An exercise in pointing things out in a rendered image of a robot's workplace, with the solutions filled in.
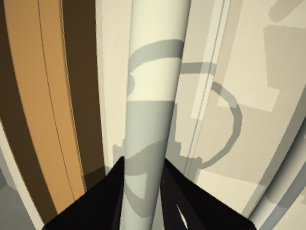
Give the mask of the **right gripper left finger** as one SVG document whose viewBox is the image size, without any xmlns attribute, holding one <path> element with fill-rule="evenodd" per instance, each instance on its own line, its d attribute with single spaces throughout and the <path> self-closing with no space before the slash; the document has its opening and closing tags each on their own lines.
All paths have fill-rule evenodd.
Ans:
<svg viewBox="0 0 306 230">
<path fill-rule="evenodd" d="M 101 181 L 44 225 L 42 230 L 119 230 L 124 165 L 124 156 L 121 156 Z"/>
</svg>

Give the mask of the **tan open cardboard box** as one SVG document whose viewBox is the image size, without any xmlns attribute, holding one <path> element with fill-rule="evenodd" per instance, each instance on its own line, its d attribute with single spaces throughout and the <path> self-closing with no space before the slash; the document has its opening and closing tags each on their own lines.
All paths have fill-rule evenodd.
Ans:
<svg viewBox="0 0 306 230">
<path fill-rule="evenodd" d="M 96 0 L 0 0 L 0 122 L 44 225 L 106 176 Z"/>
</svg>

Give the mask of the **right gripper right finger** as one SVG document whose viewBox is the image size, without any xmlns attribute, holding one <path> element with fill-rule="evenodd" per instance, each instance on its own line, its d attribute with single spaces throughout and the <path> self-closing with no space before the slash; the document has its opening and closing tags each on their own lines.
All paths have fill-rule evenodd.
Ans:
<svg viewBox="0 0 306 230">
<path fill-rule="evenodd" d="M 160 195 L 164 230 L 257 230 L 252 221 L 190 181 L 167 158 Z"/>
</svg>

